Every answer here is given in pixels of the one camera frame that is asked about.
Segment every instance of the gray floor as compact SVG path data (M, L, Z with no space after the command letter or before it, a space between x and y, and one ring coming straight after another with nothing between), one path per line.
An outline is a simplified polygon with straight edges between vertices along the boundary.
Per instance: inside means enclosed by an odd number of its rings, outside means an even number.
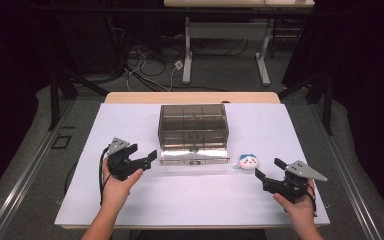
M225 53L235 46L237 41L209 40L195 42L196 52ZM277 46L274 59L267 59L266 64L272 81L270 87L261 86L257 66L253 54L259 50L258 43L249 43L244 53L239 56L200 56L194 55L192 82L188 88L176 91L208 91L203 88L211 87L227 91L274 91L280 92L283 87L281 80L287 67L294 41L282 41ZM181 49L181 45L170 45L164 49L161 57L172 59ZM148 53L147 64L143 67L145 73L156 73L163 69L160 61L151 59ZM170 84L170 73L174 61L167 63L167 68L159 76L149 77L161 84ZM181 71L175 71L174 85L181 84ZM88 76L98 79L102 76ZM129 91L125 76L117 81L101 85L108 91ZM129 87L132 91L149 91L137 80L130 78ZM80 238L83 231L64 230L54 226L59 205L56 203L63 195L65 176L69 168L79 158L88 133L103 97L89 89L77 85L80 96L76 101L66 101L64 112L67 112L60 125L53 132L48 132L50 124L49 89L38 92L39 110L23 144L12 160L10 166L0 181L0 238L2 239L75 239ZM307 92L301 89L283 102L287 105L292 122L302 145L306 159L311 166L329 178L328 183L319 183L318 188L326 202L329 226L320 227L320 232L326 239L384 239L384 201L378 195L370 179L362 170L354 153L352 136L347 122L347 112L341 105L334 102L332 111L333 137L325 134L320 126L320 107L307 105L303 97ZM71 136L66 149L47 148L55 137ZM27 184L25 195L13 205L9 214L3 211L3 206L17 181L26 173L32 162L42 159L30 176L31 184ZM363 199L355 201L355 192L347 190L348 185L358 189L358 196ZM367 224L374 228L367 229ZM297 239L289 228L268 229L268 239ZM116 231L114 239L128 239L128 231Z

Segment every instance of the white table surface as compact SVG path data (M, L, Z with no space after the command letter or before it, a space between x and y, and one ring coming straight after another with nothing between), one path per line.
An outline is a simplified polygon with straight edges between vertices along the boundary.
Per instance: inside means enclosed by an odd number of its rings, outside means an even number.
M313 0L164 0L166 7L312 7Z
M65 228L90 225L99 211L98 167L102 150L113 137L137 143L131 159L159 148L159 104L102 104L79 159L55 224ZM136 183L117 220L125 229L268 228L290 226L287 214L263 191L254 171L233 169L241 154L253 153L267 177L282 180L286 163L306 162L283 104L226 104L229 124L226 164L162 166L159 158ZM316 191L318 225L329 224Z

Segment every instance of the plush toy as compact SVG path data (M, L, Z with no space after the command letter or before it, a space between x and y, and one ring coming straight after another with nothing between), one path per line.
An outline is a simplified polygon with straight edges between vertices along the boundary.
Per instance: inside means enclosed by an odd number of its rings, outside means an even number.
M239 157L238 165L235 165L235 169L254 170L258 167L258 159L254 154L242 154Z

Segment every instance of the person's left hand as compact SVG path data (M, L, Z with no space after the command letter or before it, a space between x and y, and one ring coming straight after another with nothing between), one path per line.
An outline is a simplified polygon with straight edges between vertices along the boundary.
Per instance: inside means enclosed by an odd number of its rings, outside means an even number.
M104 186L102 207L109 208L114 212L119 212L126 202L130 194L130 188L139 180L143 174L142 169L138 169L129 178L120 181L113 176L110 176L108 169L108 158L105 158L102 164L103 180L105 181L108 176L109 179Z

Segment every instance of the transparent box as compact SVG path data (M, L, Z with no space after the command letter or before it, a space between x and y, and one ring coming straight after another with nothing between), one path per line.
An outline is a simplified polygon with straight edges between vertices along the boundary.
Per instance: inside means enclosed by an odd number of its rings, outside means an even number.
M223 104L161 106L158 137L163 165L229 162L228 136Z

